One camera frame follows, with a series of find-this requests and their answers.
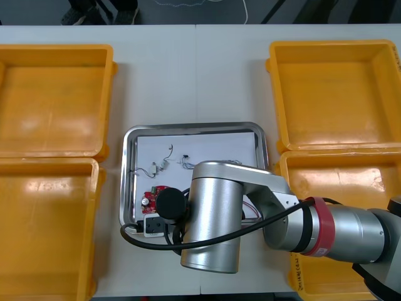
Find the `gray floor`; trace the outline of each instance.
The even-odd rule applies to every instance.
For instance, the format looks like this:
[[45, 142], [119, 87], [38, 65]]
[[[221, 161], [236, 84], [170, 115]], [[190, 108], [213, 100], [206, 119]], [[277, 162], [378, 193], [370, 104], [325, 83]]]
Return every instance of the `gray floor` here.
[[[204, 0], [138, 0], [141, 24], [243, 24], [245, 11], [242, 0], [204, 1], [203, 5], [172, 7], [157, 4], [195, 4]], [[246, 0], [248, 24], [259, 24], [277, 0]], [[391, 22], [401, 23], [401, 0], [397, 0]], [[116, 13], [114, 7], [103, 2]], [[306, 0], [286, 0], [271, 18], [271, 24], [290, 24]], [[356, 0], [339, 0], [329, 23], [346, 23]], [[3, 25], [58, 25], [70, 8], [67, 0], [0, 0], [0, 20]]]

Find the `white cable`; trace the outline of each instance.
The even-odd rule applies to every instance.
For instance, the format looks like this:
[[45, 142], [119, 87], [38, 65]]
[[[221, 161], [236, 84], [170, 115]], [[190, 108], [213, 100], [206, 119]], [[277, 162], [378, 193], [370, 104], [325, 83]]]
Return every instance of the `white cable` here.
[[162, 6], [172, 6], [173, 8], [179, 8], [180, 6], [187, 6], [187, 7], [192, 7], [192, 6], [197, 6], [197, 5], [203, 5], [206, 0], [202, 0], [201, 2], [198, 3], [194, 3], [194, 4], [187, 4], [187, 3], [180, 3], [180, 4], [172, 4], [172, 3], [160, 3], [157, 0], [153, 0], [155, 3], [157, 3], [158, 5], [162, 5]]
[[246, 23], [248, 23], [248, 8], [246, 7], [245, 0], [242, 0], [242, 1], [243, 1], [243, 3], [244, 3], [244, 9], [245, 9], [245, 15], [246, 15], [245, 23], [244, 23], [244, 24], [246, 24]]
[[[161, 6], [172, 6], [173, 8], [179, 8], [180, 6], [187, 6], [187, 7], [192, 7], [192, 6], [201, 6], [203, 4], [205, 4], [206, 1], [209, 2], [221, 2], [223, 0], [202, 0], [201, 2], [198, 3], [194, 3], [194, 4], [187, 4], [187, 3], [180, 3], [180, 4], [172, 4], [172, 3], [160, 3], [158, 2], [158, 0], [153, 0], [154, 3], [161, 5]], [[248, 8], [246, 7], [246, 2], [245, 0], [242, 0], [242, 2], [244, 3], [244, 10], [245, 10], [245, 22], [244, 24], [248, 23]]]

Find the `shoe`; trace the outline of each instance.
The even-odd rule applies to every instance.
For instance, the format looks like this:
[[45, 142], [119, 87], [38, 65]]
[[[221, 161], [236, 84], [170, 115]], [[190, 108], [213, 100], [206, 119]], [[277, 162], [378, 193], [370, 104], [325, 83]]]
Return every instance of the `shoe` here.
[[70, 8], [61, 19], [61, 25], [81, 25], [85, 18], [86, 16], [83, 13]]
[[114, 20], [114, 25], [134, 25], [139, 9], [134, 11], [119, 11]]

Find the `red ring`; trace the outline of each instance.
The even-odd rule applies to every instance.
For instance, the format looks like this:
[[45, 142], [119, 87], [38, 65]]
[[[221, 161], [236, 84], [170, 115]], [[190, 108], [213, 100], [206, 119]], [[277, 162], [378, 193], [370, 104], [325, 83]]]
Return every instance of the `red ring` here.
[[315, 200], [315, 209], [319, 217], [319, 235], [316, 245], [307, 252], [306, 256], [323, 257], [330, 252], [331, 247], [334, 244], [334, 238], [336, 235], [336, 228], [334, 224], [333, 215], [331, 214], [326, 202], [322, 198], [310, 197], [307, 199]]

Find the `white paper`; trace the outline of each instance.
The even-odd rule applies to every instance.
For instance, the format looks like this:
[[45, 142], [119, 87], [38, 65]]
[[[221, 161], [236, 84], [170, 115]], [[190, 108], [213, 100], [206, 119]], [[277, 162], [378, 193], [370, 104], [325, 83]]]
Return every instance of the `white paper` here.
[[[254, 133], [205, 134], [138, 137], [137, 167], [146, 169], [151, 175], [152, 163], [158, 166], [163, 158], [170, 154], [169, 147], [173, 145], [173, 153], [168, 158], [169, 165], [165, 171], [158, 172], [154, 179], [147, 177], [143, 171], [137, 171], [137, 192], [135, 195], [135, 219], [143, 219], [141, 200], [152, 186], [169, 186], [180, 190], [190, 187], [192, 170], [182, 167], [182, 156], [188, 155], [186, 162], [198, 164], [210, 160], [238, 160], [243, 165], [257, 167]], [[244, 201], [252, 204], [244, 196]], [[256, 214], [243, 205], [246, 218], [255, 218]]]

